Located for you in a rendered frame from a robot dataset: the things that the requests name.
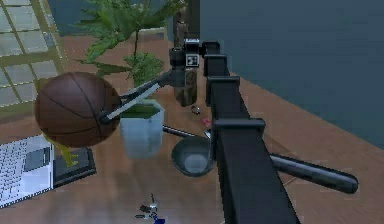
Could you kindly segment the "brown basketball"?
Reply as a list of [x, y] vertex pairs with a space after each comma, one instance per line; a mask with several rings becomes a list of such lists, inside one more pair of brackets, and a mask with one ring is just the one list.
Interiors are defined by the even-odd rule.
[[38, 91], [34, 115], [41, 131], [54, 142], [77, 148], [106, 140], [119, 118], [101, 117], [121, 105], [115, 88], [89, 72], [66, 72], [50, 79]]

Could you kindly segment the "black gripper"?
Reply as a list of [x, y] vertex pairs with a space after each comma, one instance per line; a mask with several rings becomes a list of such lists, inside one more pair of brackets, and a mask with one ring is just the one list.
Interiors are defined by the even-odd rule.
[[169, 62], [171, 69], [168, 72], [164, 72], [155, 79], [145, 82], [138, 87], [129, 90], [127, 93], [120, 96], [121, 99], [126, 100], [117, 109], [111, 112], [102, 112], [99, 117], [99, 121], [102, 124], [110, 123], [114, 118], [120, 116], [124, 111], [130, 107], [142, 101], [147, 95], [151, 95], [157, 89], [164, 87], [166, 84], [172, 87], [184, 87], [185, 86], [185, 69], [186, 58], [185, 52], [182, 48], [172, 48], [169, 51]]

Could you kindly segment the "green house plant white pot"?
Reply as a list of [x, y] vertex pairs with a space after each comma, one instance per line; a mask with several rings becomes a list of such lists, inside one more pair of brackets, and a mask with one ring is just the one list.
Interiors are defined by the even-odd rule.
[[[84, 11], [88, 17], [78, 23], [96, 41], [86, 51], [83, 64], [93, 64], [97, 74], [105, 77], [124, 72], [134, 87], [153, 80], [164, 69], [164, 63], [152, 53], [134, 49], [123, 58], [123, 66], [98, 60], [118, 44], [139, 41], [143, 29], [161, 28], [166, 20], [185, 6], [184, 0], [166, 0], [159, 8], [152, 0], [87, 0], [93, 5]], [[144, 98], [120, 115], [120, 135], [126, 155], [130, 158], [149, 158], [162, 146], [164, 109], [154, 99]]]

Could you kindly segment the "yellow figurine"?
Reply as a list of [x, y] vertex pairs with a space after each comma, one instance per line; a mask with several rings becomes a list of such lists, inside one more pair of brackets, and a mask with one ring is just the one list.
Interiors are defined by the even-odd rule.
[[61, 156], [64, 158], [67, 167], [72, 167], [78, 164], [78, 161], [76, 160], [76, 155], [70, 152], [70, 148], [68, 146], [55, 142], [54, 140], [49, 138], [45, 133], [43, 133], [43, 137], [60, 150]]

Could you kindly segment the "grey round pan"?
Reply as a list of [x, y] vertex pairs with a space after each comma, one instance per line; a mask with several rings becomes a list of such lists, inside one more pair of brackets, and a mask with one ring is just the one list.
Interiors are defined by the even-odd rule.
[[210, 141], [200, 136], [180, 140], [172, 149], [171, 161], [187, 177], [202, 177], [215, 165]]

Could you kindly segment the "small blue black object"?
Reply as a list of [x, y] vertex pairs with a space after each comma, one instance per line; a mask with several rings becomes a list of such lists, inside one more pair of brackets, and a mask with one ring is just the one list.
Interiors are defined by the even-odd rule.
[[158, 205], [156, 203], [154, 194], [151, 194], [151, 203], [149, 205], [141, 205], [139, 207], [141, 214], [136, 214], [137, 219], [152, 219], [153, 224], [166, 224], [164, 218], [160, 218], [158, 215]]

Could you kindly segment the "window with olive frame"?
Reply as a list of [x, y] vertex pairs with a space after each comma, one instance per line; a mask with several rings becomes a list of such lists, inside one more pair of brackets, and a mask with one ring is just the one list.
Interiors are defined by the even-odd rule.
[[0, 109], [29, 105], [63, 71], [48, 0], [0, 0]]

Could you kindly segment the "grey laptop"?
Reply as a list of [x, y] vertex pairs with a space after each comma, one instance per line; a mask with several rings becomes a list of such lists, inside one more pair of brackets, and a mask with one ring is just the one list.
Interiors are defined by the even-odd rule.
[[42, 135], [0, 145], [0, 209], [96, 173], [92, 150], [76, 149], [68, 167]]

